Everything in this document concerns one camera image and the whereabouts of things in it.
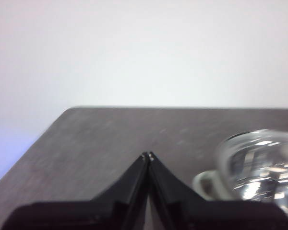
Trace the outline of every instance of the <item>dark gray table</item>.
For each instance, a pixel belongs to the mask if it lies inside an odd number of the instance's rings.
[[[0,180],[0,226],[19,205],[91,199],[144,151],[183,182],[214,168],[219,142],[255,129],[288,131],[288,110],[73,108]],[[152,229],[149,211],[146,229]]]

